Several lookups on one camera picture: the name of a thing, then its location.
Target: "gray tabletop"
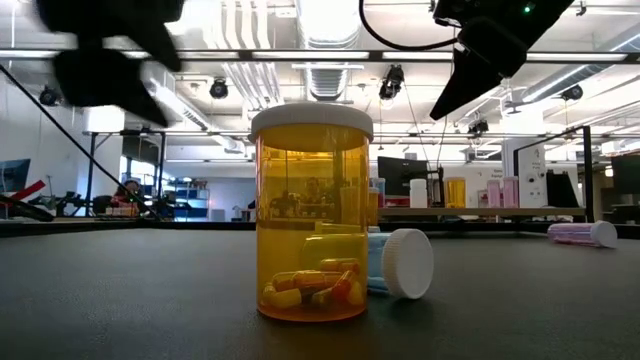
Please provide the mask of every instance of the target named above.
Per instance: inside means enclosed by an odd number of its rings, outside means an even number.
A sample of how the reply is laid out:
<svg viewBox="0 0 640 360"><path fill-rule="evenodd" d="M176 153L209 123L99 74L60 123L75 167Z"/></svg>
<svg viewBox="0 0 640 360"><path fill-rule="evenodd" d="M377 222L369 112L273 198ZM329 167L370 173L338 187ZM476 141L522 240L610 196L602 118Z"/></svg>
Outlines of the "gray tabletop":
<svg viewBox="0 0 640 360"><path fill-rule="evenodd" d="M0 240L0 359L638 359L640 242L435 239L422 300L352 320L255 310L255 233Z"/></svg>

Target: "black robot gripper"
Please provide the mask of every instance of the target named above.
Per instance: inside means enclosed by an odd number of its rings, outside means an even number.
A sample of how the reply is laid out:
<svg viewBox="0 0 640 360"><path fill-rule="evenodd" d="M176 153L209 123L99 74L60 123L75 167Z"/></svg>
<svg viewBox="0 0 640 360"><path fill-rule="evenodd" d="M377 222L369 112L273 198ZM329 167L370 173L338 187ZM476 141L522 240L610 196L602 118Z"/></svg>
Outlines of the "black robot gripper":
<svg viewBox="0 0 640 360"><path fill-rule="evenodd" d="M76 35L78 47L53 59L55 77L73 106L116 105L162 127L168 121L141 80L141 60L104 48L126 36L171 71L182 64L167 28L180 19L185 0L36 0L51 32Z"/></svg>

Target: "pink bottle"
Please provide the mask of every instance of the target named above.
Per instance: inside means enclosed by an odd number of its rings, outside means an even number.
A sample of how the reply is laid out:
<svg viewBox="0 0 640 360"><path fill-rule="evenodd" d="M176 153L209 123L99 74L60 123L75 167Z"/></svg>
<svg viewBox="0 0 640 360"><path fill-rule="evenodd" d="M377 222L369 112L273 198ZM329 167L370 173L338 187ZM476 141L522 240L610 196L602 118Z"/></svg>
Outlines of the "pink bottle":
<svg viewBox="0 0 640 360"><path fill-rule="evenodd" d="M520 193L518 191L518 177L508 176L504 181L504 207L518 208L520 207Z"/></svg>
<svg viewBox="0 0 640 360"><path fill-rule="evenodd" d="M487 181L487 197L490 208L500 207L500 180Z"/></svg>

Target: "orange prescription bottle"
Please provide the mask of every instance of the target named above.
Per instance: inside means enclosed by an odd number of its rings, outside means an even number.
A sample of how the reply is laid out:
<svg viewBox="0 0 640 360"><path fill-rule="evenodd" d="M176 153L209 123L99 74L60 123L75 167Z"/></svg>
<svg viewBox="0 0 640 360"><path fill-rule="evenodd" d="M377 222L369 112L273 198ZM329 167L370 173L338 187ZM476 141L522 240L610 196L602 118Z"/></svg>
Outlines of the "orange prescription bottle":
<svg viewBox="0 0 640 360"><path fill-rule="evenodd" d="M371 118L343 106L287 104L253 118L256 294L263 314L311 322L366 309L372 138ZM314 237L317 223L338 234ZM325 259L336 260L321 264Z"/></svg>

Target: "white pillar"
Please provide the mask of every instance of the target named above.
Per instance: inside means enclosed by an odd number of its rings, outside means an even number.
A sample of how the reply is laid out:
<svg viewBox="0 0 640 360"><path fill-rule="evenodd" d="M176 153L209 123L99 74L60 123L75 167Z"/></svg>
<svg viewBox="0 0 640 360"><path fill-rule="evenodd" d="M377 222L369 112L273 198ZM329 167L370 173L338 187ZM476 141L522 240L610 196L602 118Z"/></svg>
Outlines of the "white pillar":
<svg viewBox="0 0 640 360"><path fill-rule="evenodd" d="M116 106L102 106L95 108L87 108L84 111L85 129L91 132L110 132L121 131L124 129L125 112ZM106 141L105 135L100 135L96 139L96 145L100 147L95 151L96 161L102 165L113 177L120 180L120 157L122 156L122 137L111 136ZM85 140L85 149L91 151L90 140L87 136ZM89 172L89 159L84 155L80 155L78 193L86 195L87 177ZM91 197L100 195L113 195L116 192L117 185L113 180L109 179L100 169L94 166L93 181L91 186Z"/></svg>
<svg viewBox="0 0 640 360"><path fill-rule="evenodd" d="M502 113L503 132L509 134L544 133L542 111L527 109L516 114ZM515 149L527 146L539 139L511 138L502 144L502 168L504 176L514 176ZM547 205L547 179L544 144L532 146L518 152L520 185L520 207L539 208Z"/></svg>

